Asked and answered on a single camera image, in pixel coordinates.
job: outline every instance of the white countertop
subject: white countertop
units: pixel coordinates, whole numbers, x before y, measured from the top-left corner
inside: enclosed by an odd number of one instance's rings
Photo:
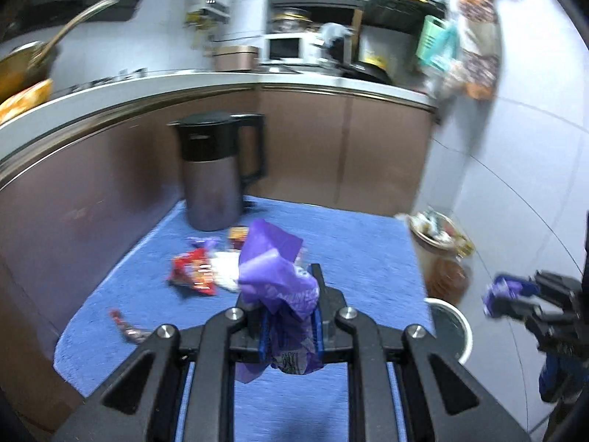
[[[140,98],[193,88],[243,84],[295,84],[357,90],[435,106],[428,96],[398,87],[317,74],[192,73],[148,76],[89,88],[54,99],[0,126],[0,160],[29,141],[91,113]]]

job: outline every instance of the microwave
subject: microwave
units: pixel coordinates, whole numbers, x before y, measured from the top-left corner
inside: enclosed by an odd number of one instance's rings
[[[264,64],[319,64],[316,40],[317,34],[310,32],[265,35],[260,59]]]

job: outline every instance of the cabinet door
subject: cabinet door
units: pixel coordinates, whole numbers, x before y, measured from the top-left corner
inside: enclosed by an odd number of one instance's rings
[[[334,207],[346,97],[262,91],[268,175],[256,196]]]
[[[425,110],[354,98],[338,208],[381,215],[410,211],[431,129]]]

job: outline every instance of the purple plastic bag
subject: purple plastic bag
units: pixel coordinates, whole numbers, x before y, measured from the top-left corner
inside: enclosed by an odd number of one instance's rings
[[[236,379],[250,382],[268,365],[286,373],[307,374],[322,368],[316,353],[311,314],[319,286],[294,265],[303,240],[257,219],[250,225],[239,257],[239,286],[247,304],[263,304],[269,317],[270,361],[238,364]]]

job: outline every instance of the trash can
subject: trash can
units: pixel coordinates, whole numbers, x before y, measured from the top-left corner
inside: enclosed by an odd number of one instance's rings
[[[426,298],[439,339],[462,365],[472,352],[472,329],[464,314],[441,299]]]

